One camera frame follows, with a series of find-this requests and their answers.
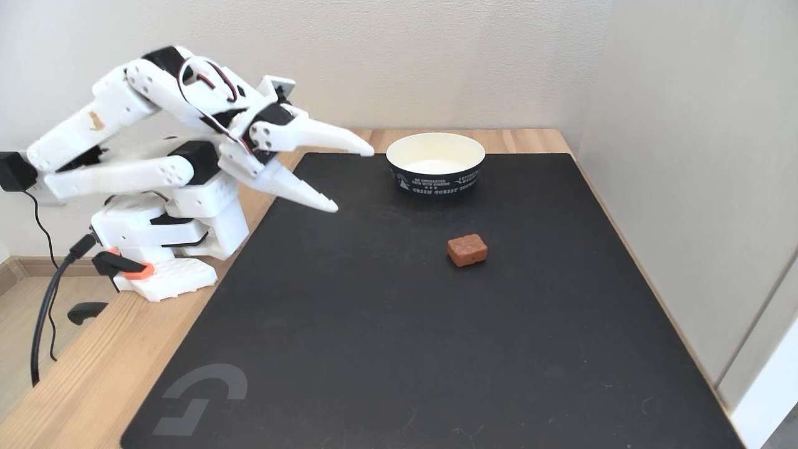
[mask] wooden floor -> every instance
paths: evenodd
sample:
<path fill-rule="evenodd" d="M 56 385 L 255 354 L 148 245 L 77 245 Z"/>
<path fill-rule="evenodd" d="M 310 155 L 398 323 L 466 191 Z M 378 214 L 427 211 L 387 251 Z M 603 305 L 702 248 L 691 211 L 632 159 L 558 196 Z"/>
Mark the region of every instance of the wooden floor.
<path fill-rule="evenodd" d="M 0 421 L 30 391 L 30 341 L 49 277 L 26 277 L 0 295 Z M 91 320 L 76 326 L 66 313 L 83 301 L 109 302 L 117 293 L 107 277 L 64 277 L 53 306 L 56 324 L 55 356 L 78 336 Z M 49 322 L 45 322 L 39 348 L 39 373 L 42 378 L 56 362 L 49 355 Z"/>

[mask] bowl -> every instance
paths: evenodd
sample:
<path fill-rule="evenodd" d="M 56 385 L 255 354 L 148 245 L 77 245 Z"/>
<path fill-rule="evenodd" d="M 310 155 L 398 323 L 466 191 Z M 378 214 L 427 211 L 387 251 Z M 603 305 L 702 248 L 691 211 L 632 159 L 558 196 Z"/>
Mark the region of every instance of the bowl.
<path fill-rule="evenodd" d="M 385 152 L 397 187 L 415 197 L 454 197 L 476 183 L 485 148 L 466 136 L 423 133 L 392 143 Z"/>

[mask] brown cube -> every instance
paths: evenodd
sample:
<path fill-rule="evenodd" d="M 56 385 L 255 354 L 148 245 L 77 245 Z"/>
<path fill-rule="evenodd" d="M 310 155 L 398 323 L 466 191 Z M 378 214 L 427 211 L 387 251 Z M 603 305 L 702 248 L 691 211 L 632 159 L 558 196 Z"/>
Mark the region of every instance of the brown cube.
<path fill-rule="evenodd" d="M 467 236 L 451 239 L 446 245 L 446 252 L 452 262 L 458 267 L 475 264 L 488 258 L 488 247 L 480 236 L 469 234 Z"/>

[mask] mouse pad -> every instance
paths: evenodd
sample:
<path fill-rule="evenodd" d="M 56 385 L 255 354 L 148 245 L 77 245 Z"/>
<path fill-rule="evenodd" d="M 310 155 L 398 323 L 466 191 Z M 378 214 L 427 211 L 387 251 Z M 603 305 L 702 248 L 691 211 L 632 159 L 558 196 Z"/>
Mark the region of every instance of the mouse pad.
<path fill-rule="evenodd" d="M 743 447 L 570 155 L 488 155 L 446 201 L 383 155 L 296 173 L 340 210 L 271 206 L 125 449 Z"/>

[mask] wooden desk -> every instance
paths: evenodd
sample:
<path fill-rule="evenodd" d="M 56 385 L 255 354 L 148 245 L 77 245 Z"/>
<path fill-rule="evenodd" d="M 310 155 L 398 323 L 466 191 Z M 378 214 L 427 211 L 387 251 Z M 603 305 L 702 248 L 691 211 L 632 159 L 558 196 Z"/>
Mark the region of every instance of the wooden desk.
<path fill-rule="evenodd" d="M 356 131 L 384 153 L 395 140 L 421 130 Z M 451 131 L 478 140 L 488 153 L 570 153 L 556 129 Z M 294 168 L 302 154 L 283 154 Z M 250 189 L 239 194 L 250 229 L 272 197 Z M 221 279 L 228 260 L 206 259 Z M 211 298 L 203 288 L 160 304 L 121 293 L 66 350 L 8 417 L 0 423 L 0 447 L 119 447 L 122 432 L 166 363 Z"/>

